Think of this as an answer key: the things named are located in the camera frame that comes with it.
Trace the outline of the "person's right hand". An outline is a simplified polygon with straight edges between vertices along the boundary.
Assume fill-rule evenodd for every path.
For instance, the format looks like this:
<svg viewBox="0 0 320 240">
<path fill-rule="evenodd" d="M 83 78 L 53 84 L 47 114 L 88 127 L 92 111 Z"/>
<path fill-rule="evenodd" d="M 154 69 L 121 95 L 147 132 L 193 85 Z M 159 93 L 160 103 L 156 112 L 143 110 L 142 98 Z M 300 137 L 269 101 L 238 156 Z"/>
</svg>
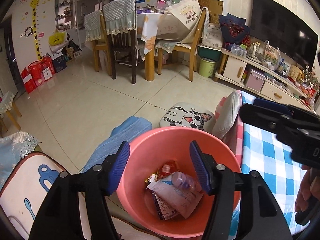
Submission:
<svg viewBox="0 0 320 240">
<path fill-rule="evenodd" d="M 300 183 L 300 188 L 295 202 L 295 212 L 305 211 L 308 208 L 308 199 L 314 196 L 319 200 L 319 176 L 310 179 L 311 167 L 302 165 L 302 170 L 306 171 Z"/>
</svg>

